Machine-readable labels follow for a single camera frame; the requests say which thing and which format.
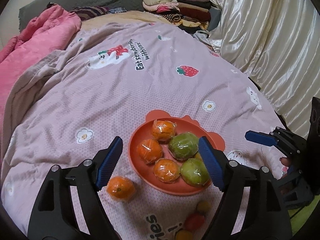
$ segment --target pink blanket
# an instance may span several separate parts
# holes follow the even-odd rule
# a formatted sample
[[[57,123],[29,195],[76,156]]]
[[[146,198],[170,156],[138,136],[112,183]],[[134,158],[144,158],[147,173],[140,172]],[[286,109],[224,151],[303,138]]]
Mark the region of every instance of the pink blanket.
[[[53,50],[65,49],[80,27],[81,20],[75,13],[55,5],[33,18],[21,34],[10,39],[0,51],[0,140],[4,107],[14,83],[28,67]]]

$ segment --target plastic-wrapped fruit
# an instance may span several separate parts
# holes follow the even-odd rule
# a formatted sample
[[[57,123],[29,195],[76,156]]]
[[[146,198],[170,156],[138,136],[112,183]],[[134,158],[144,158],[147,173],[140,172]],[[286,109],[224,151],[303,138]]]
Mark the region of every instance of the plastic-wrapped fruit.
[[[164,183],[174,183],[180,176],[180,167],[173,160],[159,159],[153,167],[153,173]]]
[[[175,240],[192,240],[193,234],[187,230],[180,230],[176,233]]]
[[[176,134],[177,124],[170,121],[154,120],[151,134],[158,141],[169,141]]]
[[[174,158],[184,161],[196,154],[198,142],[197,136],[191,132],[185,132],[173,137],[168,144],[168,149]]]
[[[205,217],[199,213],[189,215],[184,222],[184,228],[190,232],[199,229],[205,222]]]
[[[198,152],[195,154],[195,158],[198,159],[198,160],[203,161],[202,158],[201,158],[200,153],[198,153]]]
[[[146,163],[154,163],[162,157],[162,147],[157,140],[144,140],[137,146],[140,158]]]
[[[201,187],[210,179],[204,163],[196,158],[186,160],[180,168],[180,173],[183,180],[194,187]]]
[[[200,201],[197,204],[197,211],[201,214],[206,214],[211,209],[211,205],[208,201]]]
[[[116,176],[109,180],[107,193],[116,201],[128,201],[136,192],[131,180],[123,176]]]

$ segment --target orange plate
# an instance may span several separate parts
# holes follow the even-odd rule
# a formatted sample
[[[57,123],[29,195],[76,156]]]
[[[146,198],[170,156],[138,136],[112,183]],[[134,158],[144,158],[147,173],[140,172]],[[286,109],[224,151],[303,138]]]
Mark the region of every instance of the orange plate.
[[[191,132],[194,133],[199,138],[202,136],[206,136],[211,145],[218,150],[224,151],[225,149],[225,142],[220,135],[214,132],[206,132],[202,129],[196,120],[192,120],[190,116],[186,115],[182,118],[179,117],[172,117],[167,112],[162,110],[153,110],[149,112],[146,116],[146,122],[139,126],[134,133],[132,134],[129,146],[128,146],[128,156],[129,161],[132,165],[132,168],[136,171],[136,173],[150,186],[171,194],[171,195],[179,195],[179,196],[189,196],[195,195],[209,187],[211,181],[208,182],[203,187],[193,187],[188,185],[184,182],[182,177],[180,176],[175,183],[167,184],[159,181],[156,176],[153,174],[153,166],[154,164],[146,165],[139,157],[138,153],[136,152],[137,145],[145,140],[152,138],[151,135],[151,127],[153,121],[155,119],[158,120],[168,120],[170,122],[174,122],[177,124],[176,132],[177,134],[184,133],[184,132]],[[167,144],[162,144],[164,158],[174,160],[178,163],[178,165],[182,165],[183,161],[178,161],[172,157],[169,153]]]

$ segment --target satin curtain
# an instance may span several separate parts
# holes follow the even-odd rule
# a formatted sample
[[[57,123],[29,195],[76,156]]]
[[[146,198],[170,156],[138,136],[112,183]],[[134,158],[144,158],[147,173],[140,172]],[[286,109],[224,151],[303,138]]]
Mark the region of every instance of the satin curtain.
[[[320,98],[320,16],[310,0],[211,0],[222,8],[209,41],[261,87],[293,132],[307,137]]]

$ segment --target green clothing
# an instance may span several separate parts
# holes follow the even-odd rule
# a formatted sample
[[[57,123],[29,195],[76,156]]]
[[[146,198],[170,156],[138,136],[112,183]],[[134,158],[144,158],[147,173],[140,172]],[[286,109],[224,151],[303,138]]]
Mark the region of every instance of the green clothing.
[[[304,225],[307,219],[310,217],[311,213],[316,208],[318,202],[320,200],[320,196],[315,196],[313,202],[307,207],[303,208],[298,214],[296,214],[291,221],[292,234],[295,235],[300,228]],[[292,217],[299,209],[289,210],[289,215]]]

